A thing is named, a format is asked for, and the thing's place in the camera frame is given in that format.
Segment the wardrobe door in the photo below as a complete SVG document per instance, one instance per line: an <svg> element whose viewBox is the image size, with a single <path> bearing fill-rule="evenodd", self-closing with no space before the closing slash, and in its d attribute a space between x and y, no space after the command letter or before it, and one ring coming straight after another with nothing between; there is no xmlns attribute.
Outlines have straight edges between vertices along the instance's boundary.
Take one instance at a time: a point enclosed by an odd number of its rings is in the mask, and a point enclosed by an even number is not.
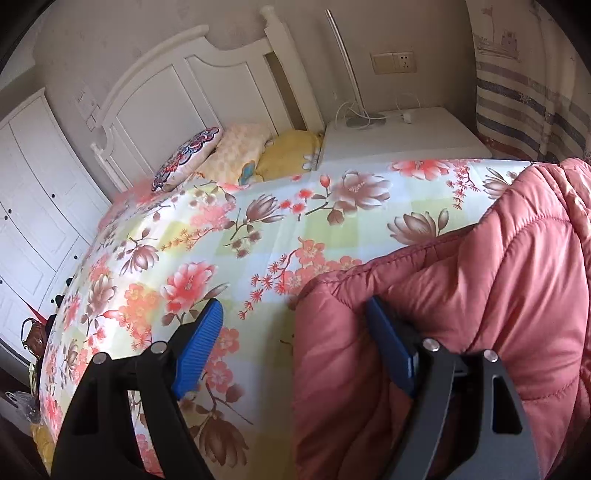
<svg viewBox="0 0 591 480"><path fill-rule="evenodd" d="M74 276L89 248L90 247L82 237L78 237L78 240L68 252L66 259L61 264L60 269L56 272L56 276L53 277L53 281L51 282L51 285L49 285L47 293L39 307L39 313L45 318L57 313L57 305L55 303L56 295L63 295L67 290L66 280Z"/></svg>
<svg viewBox="0 0 591 480"><path fill-rule="evenodd" d="M21 327L22 323L32 316L29 307L3 281L0 284L0 341L27 362L35 361L35 357L22 346ZM27 338L29 330L31 322L25 325L22 334L24 338Z"/></svg>
<svg viewBox="0 0 591 480"><path fill-rule="evenodd" d="M45 97L26 106L10 126L43 189L82 238L92 243L110 204L72 151Z"/></svg>
<svg viewBox="0 0 591 480"><path fill-rule="evenodd" d="M0 203L6 214L27 242L57 270L78 234L39 185L9 125L0 130L0 179Z"/></svg>
<svg viewBox="0 0 591 480"><path fill-rule="evenodd" d="M23 300L39 308L56 274L0 209L0 278Z"/></svg>

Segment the wardrobe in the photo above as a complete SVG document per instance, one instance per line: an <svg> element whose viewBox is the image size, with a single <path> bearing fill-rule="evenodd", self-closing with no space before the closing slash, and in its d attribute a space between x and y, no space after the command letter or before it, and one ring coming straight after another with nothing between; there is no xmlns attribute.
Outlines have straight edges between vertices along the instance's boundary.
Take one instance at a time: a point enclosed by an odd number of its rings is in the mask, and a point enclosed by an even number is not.
<svg viewBox="0 0 591 480"><path fill-rule="evenodd" d="M70 147L44 89L0 121L0 345L24 363L26 303L45 318L96 235L109 200ZM23 332L26 338L30 324Z"/></svg>

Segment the plastic bag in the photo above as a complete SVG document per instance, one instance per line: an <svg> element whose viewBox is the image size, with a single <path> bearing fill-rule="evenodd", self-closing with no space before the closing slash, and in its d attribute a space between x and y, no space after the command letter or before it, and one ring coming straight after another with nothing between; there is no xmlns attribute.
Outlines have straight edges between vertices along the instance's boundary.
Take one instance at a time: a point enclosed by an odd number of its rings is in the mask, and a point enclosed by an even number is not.
<svg viewBox="0 0 591 480"><path fill-rule="evenodd" d="M35 398L30 393L6 392L6 396L28 421L31 423L41 421L41 413L35 405Z"/></svg>

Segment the white headboard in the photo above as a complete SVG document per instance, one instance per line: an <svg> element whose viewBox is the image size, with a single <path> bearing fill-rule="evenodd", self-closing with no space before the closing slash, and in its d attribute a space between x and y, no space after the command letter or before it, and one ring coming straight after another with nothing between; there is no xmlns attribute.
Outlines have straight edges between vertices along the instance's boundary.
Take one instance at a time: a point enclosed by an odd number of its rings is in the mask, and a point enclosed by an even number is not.
<svg viewBox="0 0 591 480"><path fill-rule="evenodd" d="M205 38L209 27L200 25L154 47L119 79L97 121L106 145L91 147L120 191L152 176L205 127L259 122L279 134L303 120L310 131L324 130L289 30L273 7L263 7L261 15L266 37L254 43L218 50ZM271 68L273 52L283 82Z"/></svg>

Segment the curtain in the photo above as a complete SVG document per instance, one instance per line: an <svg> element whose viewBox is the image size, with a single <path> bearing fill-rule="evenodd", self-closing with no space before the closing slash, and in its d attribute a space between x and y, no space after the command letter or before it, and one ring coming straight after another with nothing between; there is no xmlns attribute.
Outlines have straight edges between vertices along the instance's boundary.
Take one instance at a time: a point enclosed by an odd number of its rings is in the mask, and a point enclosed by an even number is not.
<svg viewBox="0 0 591 480"><path fill-rule="evenodd" d="M476 124L495 158L591 163L591 75L533 0L466 0L476 54Z"/></svg>

